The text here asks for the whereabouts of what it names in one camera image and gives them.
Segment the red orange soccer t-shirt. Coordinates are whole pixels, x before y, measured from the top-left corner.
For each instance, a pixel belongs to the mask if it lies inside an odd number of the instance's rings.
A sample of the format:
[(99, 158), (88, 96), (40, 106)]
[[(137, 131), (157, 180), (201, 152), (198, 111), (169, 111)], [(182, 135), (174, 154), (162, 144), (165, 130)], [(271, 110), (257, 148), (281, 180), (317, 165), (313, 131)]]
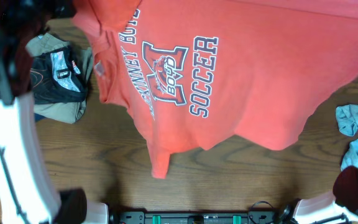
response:
[(152, 175), (238, 135), (271, 150), (358, 76), (358, 1), (82, 0), (103, 103), (124, 106)]

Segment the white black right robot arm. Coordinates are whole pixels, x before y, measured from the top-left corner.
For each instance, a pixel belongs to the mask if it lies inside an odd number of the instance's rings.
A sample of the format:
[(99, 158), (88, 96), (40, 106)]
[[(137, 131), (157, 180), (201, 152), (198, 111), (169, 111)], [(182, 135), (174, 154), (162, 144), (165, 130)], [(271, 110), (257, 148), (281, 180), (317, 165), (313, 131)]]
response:
[(358, 222), (358, 168), (345, 168), (338, 175), (332, 191), (300, 200), (292, 219), (297, 223)]

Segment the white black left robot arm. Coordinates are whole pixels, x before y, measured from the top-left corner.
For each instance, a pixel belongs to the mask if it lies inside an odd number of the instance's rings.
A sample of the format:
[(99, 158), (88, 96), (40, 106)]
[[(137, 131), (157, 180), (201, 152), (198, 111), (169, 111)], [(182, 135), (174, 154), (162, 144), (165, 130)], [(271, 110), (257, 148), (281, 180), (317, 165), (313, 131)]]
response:
[(82, 189), (57, 191), (35, 128), (28, 41), (47, 22), (71, 18), (72, 1), (0, 1), (0, 202), (3, 223), (108, 224), (105, 203)]

